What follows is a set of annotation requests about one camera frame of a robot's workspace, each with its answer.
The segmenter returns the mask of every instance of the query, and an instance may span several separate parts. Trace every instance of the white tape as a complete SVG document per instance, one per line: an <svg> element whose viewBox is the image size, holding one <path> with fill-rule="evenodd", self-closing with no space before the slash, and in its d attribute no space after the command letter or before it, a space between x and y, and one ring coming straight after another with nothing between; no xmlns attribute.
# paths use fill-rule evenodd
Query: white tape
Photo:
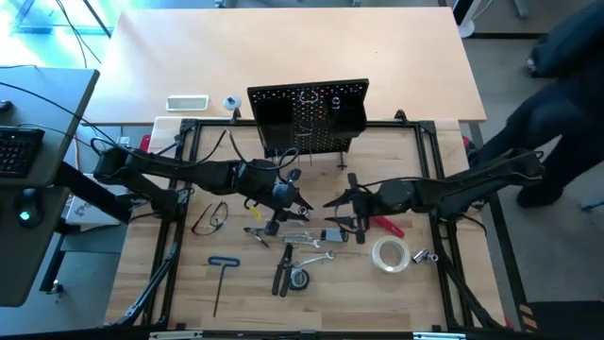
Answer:
<svg viewBox="0 0 604 340"><path fill-rule="evenodd" d="M397 265L386 264L381 257L379 252L385 245L392 246L400 252L400 262ZM377 240L374 247L371 249L371 262L374 266L383 270L386 273L400 273L409 265L411 259L411 253L409 252L409 246L405 241L394 236L384 236Z"/></svg>

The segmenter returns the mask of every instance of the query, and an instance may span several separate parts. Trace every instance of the wrench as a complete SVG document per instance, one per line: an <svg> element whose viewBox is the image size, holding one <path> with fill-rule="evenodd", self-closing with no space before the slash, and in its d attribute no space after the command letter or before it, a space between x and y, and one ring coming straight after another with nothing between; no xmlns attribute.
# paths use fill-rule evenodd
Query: wrench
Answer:
<svg viewBox="0 0 604 340"><path fill-rule="evenodd" d="M297 233L289 233L289 234L282 234L281 238L291 238L291 237L302 237L305 238L307 240L312 240L314 238L314 232L312 231L306 231L306 232L297 232Z"/></svg>
<svg viewBox="0 0 604 340"><path fill-rule="evenodd" d="M326 253L323 256L320 256L320 257L317 257L317 258L314 258L314 259L308 259L308 260L305 260L305 261L303 261L301 263L294 263L294 267L299 268L302 265L312 264L312 263L323 261L323 260L333 260L335 258L336 258L336 254L334 254L333 251L328 250L328 251L326 251Z"/></svg>
<svg viewBox="0 0 604 340"><path fill-rule="evenodd" d="M320 248L321 245L319 245L319 240L299 240L299 239L290 239L287 237L281 237L281 242L283 243L291 243L291 244L297 244L297 245L307 245L307 246L313 246L316 248Z"/></svg>

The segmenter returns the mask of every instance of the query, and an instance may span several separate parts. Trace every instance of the keyboard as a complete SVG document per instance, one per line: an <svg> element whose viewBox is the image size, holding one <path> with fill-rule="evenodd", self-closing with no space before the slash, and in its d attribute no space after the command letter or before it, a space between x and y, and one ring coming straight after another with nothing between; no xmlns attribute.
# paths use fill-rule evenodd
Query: keyboard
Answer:
<svg viewBox="0 0 604 340"><path fill-rule="evenodd" d="M44 131L0 127L0 178L25 178L38 156Z"/></svg>

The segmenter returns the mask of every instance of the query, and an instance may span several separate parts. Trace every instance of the black desk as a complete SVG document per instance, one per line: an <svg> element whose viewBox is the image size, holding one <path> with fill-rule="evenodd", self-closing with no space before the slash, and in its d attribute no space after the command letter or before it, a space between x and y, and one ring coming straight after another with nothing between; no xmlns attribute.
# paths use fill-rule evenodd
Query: black desk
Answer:
<svg viewBox="0 0 604 340"><path fill-rule="evenodd" d="M12 110L0 113L0 125L34 123L73 135L98 77L96 70L0 69L0 81L46 97L75 114L29 93L0 85L0 99L10 100L14 105ZM116 203L115 195L63 161L71 141L69 136L46 130L41 151L27 178L0 178L0 275L3 278L0 306L17 307L25 302L53 232L63 224L60 215L70 192L120 221L126 222L129 217L128 209ZM12 212L14 197L24 188L42 190L44 221L35 229L21 228Z"/></svg>

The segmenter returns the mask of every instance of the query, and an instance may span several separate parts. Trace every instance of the light wood table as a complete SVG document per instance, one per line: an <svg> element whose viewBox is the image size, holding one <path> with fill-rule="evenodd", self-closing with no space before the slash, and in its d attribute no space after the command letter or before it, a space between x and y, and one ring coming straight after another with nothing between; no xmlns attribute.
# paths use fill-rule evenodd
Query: light wood table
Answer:
<svg viewBox="0 0 604 340"><path fill-rule="evenodd" d="M150 151L170 144L177 134L179 118L158 118L153 129ZM467 167L457 121L437 122L439 144L447 175ZM249 159L262 158L258 131L254 127L231 127L238 147ZM204 127L201 135L199 159L215 144L220 127ZM185 155L189 155L189 142ZM236 155L228 141L224 141L213 160L233 160ZM301 193L314 207L306 227L282 223L279 232L334 228L324 221L332 216L332 209L322 205L340 195L348 187L346 174L355 172L360 182L370 182L400 176L418 176L420 166L417 148L411 131L395 128L369 128L354 139L347 155L345 171L336 167L337 154L314 155L312 165L303 156L298 181ZM167 180L155 178L159 185ZM207 237L191 233L191 226L208 204L224 200L228 203L229 218L218 232ZM314 263L306 269L311 283L307 290L290 291L286 297L273 297L271 287L276 266L284 245L265 236L270 249L243 232L243 227L263 227L243 207L240 195L214 196L197 188L189 207L187 227L177 271L176 289L170 324L186 322L190 329L232 331L429 331L431 325L444 325L445 317L436 265L410 264L400 274L385 274L371 265L369 252L376 239L387 235L384 229L373 227L367 233L367 242L357 245L354 236L346 244L323 243L321 249L306 246L294 250L294 260L301 261L332 249L337 258L331 262ZM269 211L260 209L263 219ZM139 209L134 214L146 213ZM411 252L422 247L432 249L428 217L424 214L404 213L389 216L402 226L405 242ZM462 264L469 287L484 307L499 322L503 312L495 284L484 232L478 226L462 220L458 237ZM106 319L117 320L142 291L149 280L159 221L140 219L128 228L124 251L109 301ZM170 248L168 238L166 249ZM223 281L218 314L212 317L213 304L220 277L220 267L208 265L209 256L229 256L241 259L240 267L228 268ZM457 293L453 289L454 306L461 315ZM156 298L157 319L162 294Z"/></svg>
<svg viewBox="0 0 604 340"><path fill-rule="evenodd" d="M100 71L95 125L151 125L175 94L208 94L207 116L238 95L252 117L248 87L354 78L369 79L373 120L486 119L450 8L127 11Z"/></svg>

